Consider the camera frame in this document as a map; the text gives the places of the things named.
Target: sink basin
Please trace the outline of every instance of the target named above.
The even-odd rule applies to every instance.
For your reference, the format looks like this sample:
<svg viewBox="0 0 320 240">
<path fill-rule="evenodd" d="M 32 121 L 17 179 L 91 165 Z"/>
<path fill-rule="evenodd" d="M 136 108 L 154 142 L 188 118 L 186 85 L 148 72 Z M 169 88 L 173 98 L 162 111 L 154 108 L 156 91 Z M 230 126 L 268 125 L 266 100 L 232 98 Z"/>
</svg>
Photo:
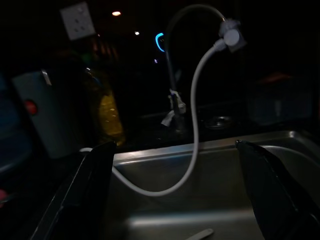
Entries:
<svg viewBox="0 0 320 240">
<path fill-rule="evenodd" d="M 263 146 L 281 159 L 320 206 L 320 148 L 304 134 L 279 131 L 200 144 L 195 169 L 176 192 L 135 193 L 112 176 L 101 239 L 185 240 L 205 229 L 213 240 L 263 240 L 247 197 L 235 140 Z M 137 186 L 161 191 L 186 172 L 192 144 L 118 153 L 116 168 Z"/>
</svg>

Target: red button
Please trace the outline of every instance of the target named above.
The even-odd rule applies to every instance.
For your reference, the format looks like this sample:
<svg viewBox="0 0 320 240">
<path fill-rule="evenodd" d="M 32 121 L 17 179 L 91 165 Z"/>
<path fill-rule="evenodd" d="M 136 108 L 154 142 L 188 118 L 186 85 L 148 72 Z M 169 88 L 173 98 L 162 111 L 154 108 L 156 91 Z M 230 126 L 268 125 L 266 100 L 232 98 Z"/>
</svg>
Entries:
<svg viewBox="0 0 320 240">
<path fill-rule="evenodd" d="M 38 112 L 37 105 L 32 100 L 25 100 L 24 101 L 26 110 L 31 114 L 35 115 Z"/>
</svg>

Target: kitchen sink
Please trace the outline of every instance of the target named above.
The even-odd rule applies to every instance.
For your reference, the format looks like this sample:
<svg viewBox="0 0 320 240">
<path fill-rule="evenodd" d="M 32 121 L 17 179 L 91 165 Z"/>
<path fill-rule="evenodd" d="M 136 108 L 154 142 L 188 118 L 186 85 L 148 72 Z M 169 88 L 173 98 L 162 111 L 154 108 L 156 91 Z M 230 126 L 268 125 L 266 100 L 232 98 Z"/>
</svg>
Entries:
<svg viewBox="0 0 320 240">
<path fill-rule="evenodd" d="M 239 136 L 201 143 L 191 177 L 167 196 L 140 195 L 113 175 L 101 239 L 185 240 L 210 228 L 214 234 L 208 240 L 263 240 L 244 186 L 235 149 L 238 139 L 275 154 L 320 206 L 320 148 L 306 134 L 278 131 Z M 192 144 L 186 144 L 118 153 L 113 164 L 137 186 L 161 191 L 184 175 L 192 149 Z"/>
</svg>

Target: wall socket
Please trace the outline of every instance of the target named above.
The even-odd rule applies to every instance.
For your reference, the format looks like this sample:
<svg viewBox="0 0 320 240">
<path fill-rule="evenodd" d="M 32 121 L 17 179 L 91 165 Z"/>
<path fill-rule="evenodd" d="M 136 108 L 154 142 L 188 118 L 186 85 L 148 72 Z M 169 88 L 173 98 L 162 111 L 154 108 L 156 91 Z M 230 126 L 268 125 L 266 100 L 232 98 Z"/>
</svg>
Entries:
<svg viewBox="0 0 320 240">
<path fill-rule="evenodd" d="M 70 40 L 81 39 L 96 33 L 86 2 L 63 8 L 60 13 Z"/>
</svg>

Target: sink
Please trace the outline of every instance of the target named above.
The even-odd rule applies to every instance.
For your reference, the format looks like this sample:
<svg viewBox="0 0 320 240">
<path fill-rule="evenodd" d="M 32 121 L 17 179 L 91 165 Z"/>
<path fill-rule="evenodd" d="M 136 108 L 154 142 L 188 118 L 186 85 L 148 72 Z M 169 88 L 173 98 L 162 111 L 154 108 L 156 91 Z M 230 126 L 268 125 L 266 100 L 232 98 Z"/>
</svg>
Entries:
<svg viewBox="0 0 320 240">
<path fill-rule="evenodd" d="M 281 159 L 320 206 L 320 148 L 306 134 L 278 131 L 200 144 L 195 169 L 176 192 L 162 197 L 135 193 L 111 177 L 101 239 L 185 240 L 205 229 L 208 240 L 263 240 L 247 197 L 235 140 L 263 146 Z M 184 175 L 192 144 L 118 153 L 114 165 L 132 183 L 161 191 Z"/>
</svg>

